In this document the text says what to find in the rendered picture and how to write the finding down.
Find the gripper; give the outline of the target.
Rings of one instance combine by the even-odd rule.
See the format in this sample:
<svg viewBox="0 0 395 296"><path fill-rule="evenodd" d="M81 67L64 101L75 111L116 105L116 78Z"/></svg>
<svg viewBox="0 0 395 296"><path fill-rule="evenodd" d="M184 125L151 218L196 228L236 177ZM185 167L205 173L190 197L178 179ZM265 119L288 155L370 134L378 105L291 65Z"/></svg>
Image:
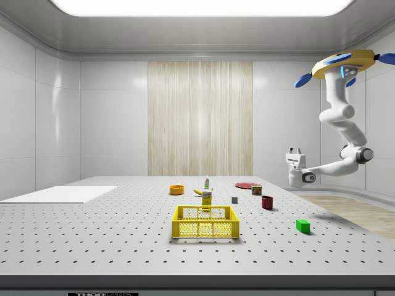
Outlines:
<svg viewBox="0 0 395 296"><path fill-rule="evenodd" d="M293 148L291 147L286 154L286 162L289 171L306 168L306 156L301 153L300 148L297 148L297 152L293 153Z"/></svg>

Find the yellow basket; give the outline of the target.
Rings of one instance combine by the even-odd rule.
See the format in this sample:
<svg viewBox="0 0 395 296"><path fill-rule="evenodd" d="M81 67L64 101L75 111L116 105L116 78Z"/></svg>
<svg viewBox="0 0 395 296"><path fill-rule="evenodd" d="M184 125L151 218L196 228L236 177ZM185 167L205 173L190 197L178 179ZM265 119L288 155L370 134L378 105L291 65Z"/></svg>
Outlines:
<svg viewBox="0 0 395 296"><path fill-rule="evenodd" d="M239 218L231 206L179 205L172 237L239 237Z"/></svg>

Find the drone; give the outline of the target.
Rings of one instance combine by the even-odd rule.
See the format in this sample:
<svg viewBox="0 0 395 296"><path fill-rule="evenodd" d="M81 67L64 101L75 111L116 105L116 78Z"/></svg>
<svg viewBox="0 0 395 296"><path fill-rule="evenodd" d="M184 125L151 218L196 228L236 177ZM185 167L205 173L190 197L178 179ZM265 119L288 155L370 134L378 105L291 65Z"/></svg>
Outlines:
<svg viewBox="0 0 395 296"><path fill-rule="evenodd" d="M300 88L308 83L312 77L316 79L325 79L325 72L333 67L340 70L342 78L348 79L350 76L368 69L377 60L385 64L395 65L395 54L375 54L372 50L356 49L331 55L317 62L310 73L298 78L294 83L294 87Z"/></svg>

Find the white board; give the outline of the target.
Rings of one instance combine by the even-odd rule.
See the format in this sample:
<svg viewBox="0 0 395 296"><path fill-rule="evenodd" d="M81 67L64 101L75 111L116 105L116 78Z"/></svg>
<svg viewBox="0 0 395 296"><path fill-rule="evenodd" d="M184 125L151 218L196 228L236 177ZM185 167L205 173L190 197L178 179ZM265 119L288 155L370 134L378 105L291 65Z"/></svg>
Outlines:
<svg viewBox="0 0 395 296"><path fill-rule="evenodd" d="M0 201L0 204L85 204L116 186L54 186Z"/></svg>

